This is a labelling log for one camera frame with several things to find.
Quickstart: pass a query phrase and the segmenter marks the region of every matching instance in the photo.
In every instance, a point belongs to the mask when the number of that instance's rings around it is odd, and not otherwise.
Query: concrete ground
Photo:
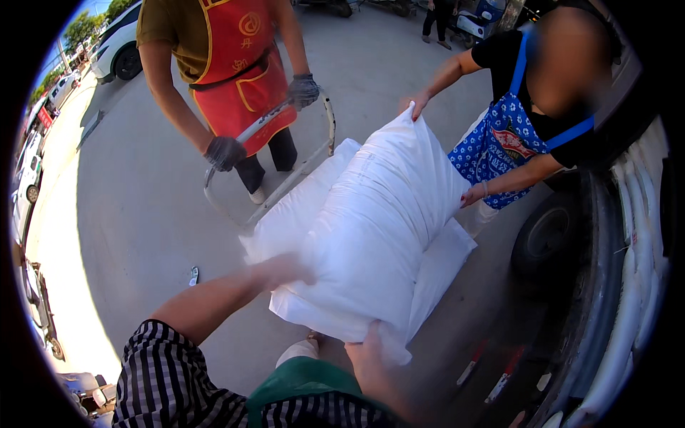
[[[365,141],[397,115],[400,98],[422,88],[461,49],[458,42],[452,52],[422,42],[421,13],[399,18],[371,6],[349,19],[304,7],[297,13],[310,68],[335,111],[338,141]],[[195,108],[173,68],[179,91]],[[424,117],[445,150],[491,97],[489,71],[480,71],[430,102]],[[104,118],[77,151],[83,126],[97,110]],[[300,160],[323,143],[327,121],[320,101],[300,114],[292,134]],[[273,172],[268,150],[259,157],[270,191],[284,175]],[[86,74],[49,134],[27,244],[29,259],[43,265],[66,353],[66,363],[53,361],[56,370],[89,371],[115,383],[125,341],[154,309],[188,287],[191,266],[199,267],[202,280],[244,264],[239,228],[203,195],[206,168],[162,115],[143,73],[104,86]],[[255,210],[235,173],[218,175],[214,186],[236,218]],[[507,302],[518,230],[548,193],[539,186],[479,235],[479,247],[410,345],[414,359],[400,378],[411,394],[439,394],[442,389],[426,379],[444,373],[442,382],[452,382],[463,371]],[[285,348],[305,336],[305,327],[280,320],[268,302],[267,294],[259,296],[203,343],[214,384],[249,394]],[[349,368],[339,341],[325,342],[322,355]]]

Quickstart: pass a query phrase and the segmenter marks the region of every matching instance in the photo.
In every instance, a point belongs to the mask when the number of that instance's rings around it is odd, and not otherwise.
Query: hand
[[[363,343],[345,343],[357,382],[362,392],[370,396],[387,388],[389,379],[381,358],[383,343],[378,335],[380,323],[380,320],[375,320],[369,325],[369,332]]]
[[[212,138],[204,157],[217,171],[230,171],[247,157],[247,150],[233,137]]]
[[[319,87],[312,74],[294,75],[288,87],[288,96],[292,97],[296,111],[302,110],[319,98]]]
[[[402,101],[399,103],[399,113],[401,114],[403,111],[409,108],[409,102],[415,102],[416,105],[414,106],[414,112],[412,113],[412,120],[416,122],[421,115],[423,108],[426,106],[426,104],[428,104],[429,100],[430,95],[428,95],[428,92],[426,91],[421,91],[413,97],[402,99]]]
[[[468,189],[467,192],[462,195],[461,208],[468,207],[479,199],[483,199],[485,196],[485,187],[483,186],[483,183],[476,183],[475,186]]]
[[[253,278],[263,291],[274,291],[278,286],[304,281],[308,286],[316,284],[314,273],[299,261],[296,253],[284,253],[252,266]]]

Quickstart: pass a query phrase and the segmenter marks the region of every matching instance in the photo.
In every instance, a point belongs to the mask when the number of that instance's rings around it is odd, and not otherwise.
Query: black glove
[[[214,137],[205,159],[216,168],[217,171],[230,171],[235,164],[247,157],[247,150],[233,137]]]
[[[294,75],[288,87],[288,96],[292,97],[296,111],[316,101],[319,97],[319,87],[314,83],[312,74]]]

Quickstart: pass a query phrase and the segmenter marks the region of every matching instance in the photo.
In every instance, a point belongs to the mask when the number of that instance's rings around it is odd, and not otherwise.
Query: black pants
[[[297,159],[297,149],[292,142],[289,128],[281,129],[271,138],[269,149],[276,171],[292,170]],[[262,185],[265,171],[257,160],[257,155],[252,155],[237,163],[236,171],[248,192],[254,193]]]
[[[430,36],[430,27],[433,26],[433,22],[436,22],[438,28],[438,40],[441,42],[445,41],[445,29],[447,29],[447,21],[449,17],[452,16],[452,11],[454,10],[454,4],[445,4],[442,1],[435,2],[435,8],[429,10],[426,14],[426,20],[423,21],[423,35]]]

